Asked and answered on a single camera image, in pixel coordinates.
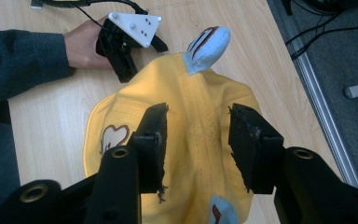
wooden table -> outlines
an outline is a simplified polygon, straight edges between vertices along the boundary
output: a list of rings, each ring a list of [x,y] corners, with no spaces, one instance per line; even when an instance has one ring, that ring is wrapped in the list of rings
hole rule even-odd
[[[31,10],[30,2],[0,0],[0,30],[67,33],[88,19],[75,8]],[[228,27],[231,42],[213,69],[253,89],[264,117],[284,136],[285,147],[316,151],[339,175],[266,0],[143,0],[138,4],[150,15],[162,17],[157,35],[169,46],[167,53],[185,51],[207,27]],[[94,19],[111,11],[132,12],[119,3],[84,9]],[[153,49],[132,53],[138,68],[159,55]],[[111,71],[82,69],[10,99],[21,183],[48,178],[66,188],[83,179],[82,150],[90,111],[123,86]],[[272,196],[254,197],[248,222],[279,222]]]

black plastic part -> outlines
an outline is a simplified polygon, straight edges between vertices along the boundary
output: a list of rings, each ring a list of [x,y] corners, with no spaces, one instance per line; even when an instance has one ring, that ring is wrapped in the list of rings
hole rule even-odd
[[[105,151],[89,201],[85,223],[140,223],[141,199],[137,150]]]
[[[149,107],[131,144],[138,149],[139,177],[141,193],[164,192],[162,178],[164,177],[164,158],[167,140],[167,111],[166,104]]]
[[[57,223],[83,223],[97,175],[91,175],[62,190],[60,220]]]
[[[167,45],[154,36],[151,45],[158,51],[167,51]],[[132,37],[118,28],[109,19],[103,23],[97,42],[97,53],[107,57],[121,83],[129,82],[138,70],[131,57],[131,49],[142,48]]]
[[[246,188],[256,194],[271,194],[273,167],[284,153],[283,137],[251,107],[234,104],[230,115],[228,143]]]
[[[41,4],[46,4],[50,7],[89,7],[90,1],[76,0],[76,1],[56,1],[56,0],[35,0]]]
[[[61,187],[52,180],[36,180],[16,191],[0,207],[0,223],[57,223]]]
[[[318,154],[289,147],[278,168],[281,223],[358,223],[358,189],[342,183]]]

human hand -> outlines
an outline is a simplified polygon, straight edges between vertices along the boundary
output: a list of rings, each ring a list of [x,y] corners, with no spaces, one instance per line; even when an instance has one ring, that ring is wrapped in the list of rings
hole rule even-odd
[[[106,17],[98,23],[103,24]],[[113,69],[104,56],[96,52],[98,34],[101,27],[93,21],[85,21],[75,30],[64,35],[66,55],[69,66],[74,68],[104,68]]]

white metal plate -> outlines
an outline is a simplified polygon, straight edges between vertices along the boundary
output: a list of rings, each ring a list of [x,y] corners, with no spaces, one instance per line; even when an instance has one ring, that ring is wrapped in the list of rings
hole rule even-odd
[[[109,20],[142,47],[148,48],[161,22],[161,17],[111,12],[109,13]]]

yellow fabric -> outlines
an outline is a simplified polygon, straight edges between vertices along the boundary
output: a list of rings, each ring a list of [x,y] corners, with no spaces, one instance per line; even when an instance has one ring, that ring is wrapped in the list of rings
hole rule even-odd
[[[146,109],[159,103],[169,106],[163,179],[168,188],[164,203],[156,194],[142,195],[143,223],[207,223],[213,195],[229,201],[243,223],[253,194],[231,157],[228,107],[238,103],[260,112],[258,102],[248,86],[211,69],[190,76],[182,54],[157,58],[95,106],[84,146],[86,175],[98,172],[106,127],[128,125],[135,132]]]

